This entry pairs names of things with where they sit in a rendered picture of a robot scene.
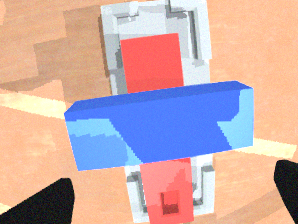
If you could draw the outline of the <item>blue bar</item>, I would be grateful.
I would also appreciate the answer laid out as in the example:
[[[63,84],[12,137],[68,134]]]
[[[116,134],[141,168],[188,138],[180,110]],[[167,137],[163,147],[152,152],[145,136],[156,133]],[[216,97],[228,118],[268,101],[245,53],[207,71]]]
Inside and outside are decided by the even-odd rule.
[[[238,80],[76,100],[64,112],[78,171],[253,147],[254,87]]]

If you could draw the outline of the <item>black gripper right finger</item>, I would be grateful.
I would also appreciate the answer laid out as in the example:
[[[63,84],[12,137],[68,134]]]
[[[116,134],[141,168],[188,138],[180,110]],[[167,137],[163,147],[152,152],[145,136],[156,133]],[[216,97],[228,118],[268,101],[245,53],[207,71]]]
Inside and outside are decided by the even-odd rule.
[[[294,224],[298,224],[298,164],[287,159],[278,160],[275,163],[273,180],[287,212]]]

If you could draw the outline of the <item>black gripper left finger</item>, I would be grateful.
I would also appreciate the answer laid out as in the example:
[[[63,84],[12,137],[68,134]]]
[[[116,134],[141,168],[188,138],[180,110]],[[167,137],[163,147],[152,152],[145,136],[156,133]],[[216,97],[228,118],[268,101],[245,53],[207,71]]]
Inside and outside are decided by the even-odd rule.
[[[74,198],[72,180],[64,177],[0,213],[0,224],[72,224]]]

